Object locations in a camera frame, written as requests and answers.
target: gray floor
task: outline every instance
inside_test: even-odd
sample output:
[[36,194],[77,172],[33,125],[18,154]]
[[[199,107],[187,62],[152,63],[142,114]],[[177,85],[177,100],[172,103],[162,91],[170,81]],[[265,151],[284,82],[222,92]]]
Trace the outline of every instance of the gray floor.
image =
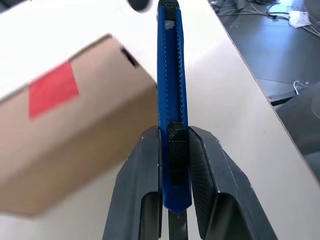
[[[252,10],[249,3],[246,10]],[[260,11],[269,6],[255,5]],[[233,7],[223,7],[220,14]],[[280,0],[270,12],[303,11],[303,0]],[[320,81],[320,38],[287,20],[261,15],[221,16],[224,27],[266,96],[288,92],[296,80]]]

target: brown cardboard box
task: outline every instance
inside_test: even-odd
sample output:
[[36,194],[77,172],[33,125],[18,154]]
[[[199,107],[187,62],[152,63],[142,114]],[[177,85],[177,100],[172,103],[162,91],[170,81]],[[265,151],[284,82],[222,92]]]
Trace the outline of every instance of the brown cardboard box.
[[1,212],[46,210],[125,160],[157,124],[156,83],[117,40],[106,36],[68,63],[78,90],[70,99],[34,114],[43,101],[29,86],[0,103]]

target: red label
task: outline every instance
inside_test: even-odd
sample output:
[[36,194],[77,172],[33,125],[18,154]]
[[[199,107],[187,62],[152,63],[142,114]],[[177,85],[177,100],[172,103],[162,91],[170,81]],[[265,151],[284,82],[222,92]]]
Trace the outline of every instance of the red label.
[[29,117],[35,119],[78,95],[71,65],[65,62],[29,85]]

